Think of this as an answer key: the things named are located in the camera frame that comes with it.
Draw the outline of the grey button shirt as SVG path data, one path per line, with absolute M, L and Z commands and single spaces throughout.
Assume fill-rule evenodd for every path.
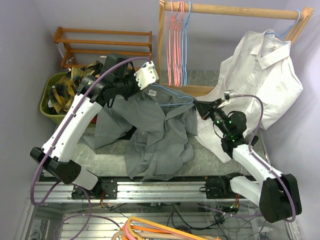
M 83 139 L 92 149 L 109 145 L 132 127 L 135 133 L 124 151 L 127 176 L 143 173 L 143 180 L 169 180 L 194 159 L 188 137 L 197 136 L 197 113 L 194 104 L 160 106 L 146 90 L 128 100 L 115 98 L 111 108 L 104 106 L 97 115 L 94 133 Z

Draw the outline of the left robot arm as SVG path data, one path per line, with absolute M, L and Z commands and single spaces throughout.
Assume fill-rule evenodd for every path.
M 86 76 L 80 82 L 72 105 L 62 122 L 42 147 L 34 147 L 30 156 L 38 163 L 31 193 L 41 170 L 46 170 L 64 184 L 78 185 L 85 194 L 96 199 L 102 193 L 99 178 L 71 159 L 73 150 L 87 126 L 101 109 L 111 107 L 117 96 L 125 99 L 140 92 L 157 80 L 152 70 L 154 64 L 145 57 L 127 58 L 117 53 L 107 56 L 99 77 Z

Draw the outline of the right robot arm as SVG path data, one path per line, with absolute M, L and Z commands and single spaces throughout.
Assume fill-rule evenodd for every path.
M 297 179 L 292 174 L 283 174 L 273 168 L 252 149 L 243 133 L 247 129 L 247 118 L 242 111 L 226 114 L 226 100 L 195 100 L 194 105 L 202 120 L 211 119 L 213 126 L 222 132 L 222 150 L 251 174 L 249 180 L 240 173 L 232 173 L 221 184 L 220 192 L 226 198 L 239 194 L 259 207 L 269 223 L 281 220 L 294 221 L 302 213 L 302 204 Z

